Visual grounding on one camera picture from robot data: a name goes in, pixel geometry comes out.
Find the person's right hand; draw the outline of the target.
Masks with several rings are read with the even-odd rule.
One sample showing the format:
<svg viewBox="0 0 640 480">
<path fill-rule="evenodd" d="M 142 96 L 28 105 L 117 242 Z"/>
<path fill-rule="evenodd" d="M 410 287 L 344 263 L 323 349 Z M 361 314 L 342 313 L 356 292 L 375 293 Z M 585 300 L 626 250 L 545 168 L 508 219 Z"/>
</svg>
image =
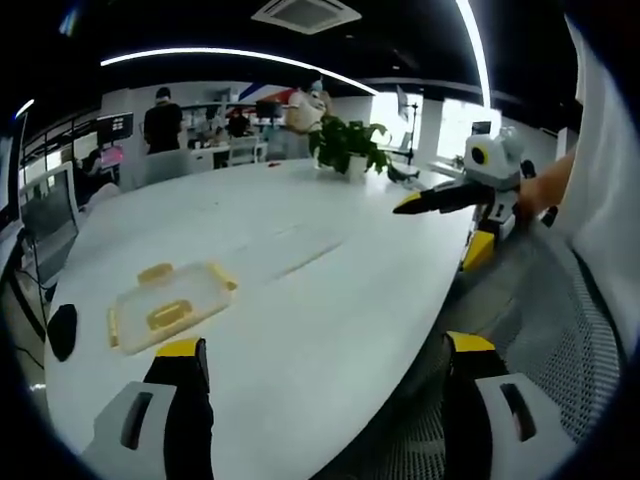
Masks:
<svg viewBox="0 0 640 480">
<path fill-rule="evenodd" d="M 520 183 L 517 200 L 517 218 L 527 224 L 543 211 L 557 203 L 553 182 L 545 175 L 525 178 Z"/>
</svg>

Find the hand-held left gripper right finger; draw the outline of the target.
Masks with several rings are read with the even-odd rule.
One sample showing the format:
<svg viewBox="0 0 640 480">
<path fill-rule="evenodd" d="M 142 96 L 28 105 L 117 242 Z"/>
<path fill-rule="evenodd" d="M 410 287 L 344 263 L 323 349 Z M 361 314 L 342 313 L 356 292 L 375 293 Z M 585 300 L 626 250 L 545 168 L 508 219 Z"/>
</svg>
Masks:
<svg viewBox="0 0 640 480">
<path fill-rule="evenodd" d="M 485 338 L 448 331 L 446 479 L 549 479 L 575 450 L 559 406 Z"/>
</svg>

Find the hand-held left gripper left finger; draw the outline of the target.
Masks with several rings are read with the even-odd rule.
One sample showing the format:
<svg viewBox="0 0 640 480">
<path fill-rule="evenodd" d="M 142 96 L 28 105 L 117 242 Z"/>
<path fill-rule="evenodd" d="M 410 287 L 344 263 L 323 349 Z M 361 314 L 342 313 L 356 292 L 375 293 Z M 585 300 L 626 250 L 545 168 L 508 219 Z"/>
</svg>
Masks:
<svg viewBox="0 0 640 480">
<path fill-rule="evenodd" d="M 212 479 L 213 426 L 206 340 L 172 341 L 97 415 L 81 459 L 101 479 Z"/>
</svg>

